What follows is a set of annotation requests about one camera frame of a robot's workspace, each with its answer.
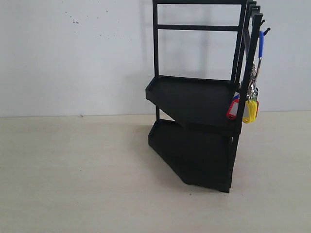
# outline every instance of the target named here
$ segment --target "black shelving unit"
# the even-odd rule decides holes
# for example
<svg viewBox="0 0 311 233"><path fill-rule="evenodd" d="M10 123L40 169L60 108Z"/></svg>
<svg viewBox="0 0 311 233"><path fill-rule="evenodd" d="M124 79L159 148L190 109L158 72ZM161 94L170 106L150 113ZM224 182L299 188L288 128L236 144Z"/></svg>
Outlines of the black shelving unit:
<svg viewBox="0 0 311 233"><path fill-rule="evenodd" d="M159 4L241 5L240 20L238 26L160 25ZM156 106L156 122L148 141L187 184L229 193L262 18L260 6L250 0L153 0L155 77L146 88L146 98ZM230 80L160 75L158 30L237 32ZM240 86L244 53L246 65ZM226 113L238 88L244 104L239 104L237 118L232 121ZM160 109L174 121L161 119Z"/></svg>

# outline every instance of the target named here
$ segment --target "white wall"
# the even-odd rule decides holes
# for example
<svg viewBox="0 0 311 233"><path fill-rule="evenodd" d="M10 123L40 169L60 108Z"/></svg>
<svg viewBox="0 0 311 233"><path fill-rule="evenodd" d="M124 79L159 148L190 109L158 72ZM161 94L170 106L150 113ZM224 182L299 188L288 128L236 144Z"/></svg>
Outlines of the white wall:
<svg viewBox="0 0 311 233"><path fill-rule="evenodd" d="M311 110L308 1L258 2L264 28L272 28L258 83L261 110ZM161 6L159 20L236 25L238 11ZM0 29L0 116L154 112L144 94L153 77L151 0L6 0ZM229 79L235 38L160 32L161 73Z"/></svg>

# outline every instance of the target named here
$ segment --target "shelf tray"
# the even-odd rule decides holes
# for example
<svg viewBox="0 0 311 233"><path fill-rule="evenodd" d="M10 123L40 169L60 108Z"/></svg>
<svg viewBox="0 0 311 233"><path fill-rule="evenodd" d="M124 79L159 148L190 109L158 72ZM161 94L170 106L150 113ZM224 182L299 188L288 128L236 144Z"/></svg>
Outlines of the shelf tray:
<svg viewBox="0 0 311 233"><path fill-rule="evenodd" d="M187 130L234 136L241 131L226 117L234 92L230 81L159 76L146 98Z"/></svg>
<svg viewBox="0 0 311 233"><path fill-rule="evenodd" d="M229 192L230 137L187 132L174 121L159 120L148 141L184 183Z"/></svg>

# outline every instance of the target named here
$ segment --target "floor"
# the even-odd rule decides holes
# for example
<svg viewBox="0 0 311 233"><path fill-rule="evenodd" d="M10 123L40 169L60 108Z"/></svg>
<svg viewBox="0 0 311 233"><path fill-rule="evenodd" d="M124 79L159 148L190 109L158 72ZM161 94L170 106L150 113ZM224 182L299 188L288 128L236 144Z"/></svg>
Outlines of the floor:
<svg viewBox="0 0 311 233"><path fill-rule="evenodd" d="M154 116L0 119L1 233L311 232L311 112L243 125L230 194L148 146Z"/></svg>

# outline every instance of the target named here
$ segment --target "yellow key tag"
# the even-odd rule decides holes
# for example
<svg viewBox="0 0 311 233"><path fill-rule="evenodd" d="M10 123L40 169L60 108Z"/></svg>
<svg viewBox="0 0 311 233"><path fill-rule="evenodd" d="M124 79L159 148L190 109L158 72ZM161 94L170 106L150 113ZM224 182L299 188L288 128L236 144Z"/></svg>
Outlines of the yellow key tag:
<svg viewBox="0 0 311 233"><path fill-rule="evenodd" d="M256 113L257 113L257 103L253 100L246 101L243 115L243 122L246 124L254 122L256 120Z"/></svg>

